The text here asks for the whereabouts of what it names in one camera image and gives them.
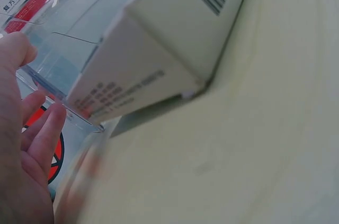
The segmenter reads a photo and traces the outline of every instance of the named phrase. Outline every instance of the white box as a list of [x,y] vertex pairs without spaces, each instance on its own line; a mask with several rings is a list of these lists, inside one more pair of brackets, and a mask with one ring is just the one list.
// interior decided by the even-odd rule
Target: white box
[[67,96],[90,122],[210,80],[242,0],[132,0],[113,20]]

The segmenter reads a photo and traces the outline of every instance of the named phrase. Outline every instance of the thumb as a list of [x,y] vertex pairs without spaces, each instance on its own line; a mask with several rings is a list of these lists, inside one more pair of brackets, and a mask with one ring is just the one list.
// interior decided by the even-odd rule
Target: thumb
[[0,39],[0,66],[13,73],[19,67],[33,61],[36,56],[37,49],[21,32],[13,32]]

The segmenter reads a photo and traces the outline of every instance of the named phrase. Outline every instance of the red logo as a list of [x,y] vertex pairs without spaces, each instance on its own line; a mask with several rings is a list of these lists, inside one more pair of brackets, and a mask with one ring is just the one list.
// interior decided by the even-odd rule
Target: red logo
[[[46,108],[44,106],[41,106],[40,109],[34,115],[32,115],[32,117],[30,117],[27,124],[25,125],[25,128],[27,129],[29,126],[35,123],[35,121],[39,119],[45,111]],[[64,155],[65,155],[64,137],[63,134],[61,133],[53,156],[51,170],[48,175],[48,183],[51,183],[55,179],[55,177],[57,177],[57,175],[59,174],[61,166],[63,165]]]

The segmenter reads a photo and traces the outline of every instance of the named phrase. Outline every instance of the hand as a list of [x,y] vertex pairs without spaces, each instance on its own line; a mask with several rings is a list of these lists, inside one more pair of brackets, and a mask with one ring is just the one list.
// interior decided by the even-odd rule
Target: hand
[[48,173],[66,110],[51,105],[21,133],[45,102],[36,91],[21,100],[15,72],[37,54],[19,32],[0,39],[0,223],[53,223]]

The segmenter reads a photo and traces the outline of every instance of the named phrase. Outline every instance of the table surface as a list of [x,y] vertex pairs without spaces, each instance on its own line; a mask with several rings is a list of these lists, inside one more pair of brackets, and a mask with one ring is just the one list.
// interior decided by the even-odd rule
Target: table surface
[[112,138],[80,223],[339,221],[339,0],[245,0],[204,95]]

